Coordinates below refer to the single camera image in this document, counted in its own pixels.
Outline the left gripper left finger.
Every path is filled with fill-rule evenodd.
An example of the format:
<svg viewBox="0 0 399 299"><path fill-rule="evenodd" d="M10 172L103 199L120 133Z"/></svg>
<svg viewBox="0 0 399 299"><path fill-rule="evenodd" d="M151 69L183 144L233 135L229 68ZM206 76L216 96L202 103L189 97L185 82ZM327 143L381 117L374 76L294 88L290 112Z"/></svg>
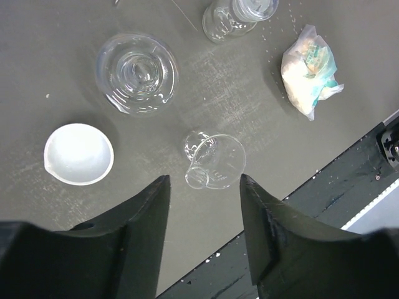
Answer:
<svg viewBox="0 0 399 299"><path fill-rule="evenodd" d="M170 197L166 175L70 230L1 222L1 297L155 298Z"/></svg>

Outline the round glass flask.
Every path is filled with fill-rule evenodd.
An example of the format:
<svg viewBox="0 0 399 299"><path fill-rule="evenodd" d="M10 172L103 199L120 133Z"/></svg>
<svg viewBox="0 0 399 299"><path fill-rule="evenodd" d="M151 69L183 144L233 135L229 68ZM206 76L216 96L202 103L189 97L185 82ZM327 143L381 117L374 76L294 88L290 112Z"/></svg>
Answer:
<svg viewBox="0 0 399 299"><path fill-rule="evenodd" d="M98 89L119 112L152 116L173 100L179 82L170 47L149 34L117 34L100 48L95 62Z"/></svg>

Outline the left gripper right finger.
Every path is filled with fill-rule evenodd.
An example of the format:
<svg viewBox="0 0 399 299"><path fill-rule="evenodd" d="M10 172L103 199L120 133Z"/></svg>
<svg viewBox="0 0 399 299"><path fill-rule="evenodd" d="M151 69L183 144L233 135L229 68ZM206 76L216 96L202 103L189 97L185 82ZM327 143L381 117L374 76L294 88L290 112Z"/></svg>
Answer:
<svg viewBox="0 0 399 299"><path fill-rule="evenodd" d="M240 179L249 271L260 298L397 298L398 230L356 234Z"/></svg>

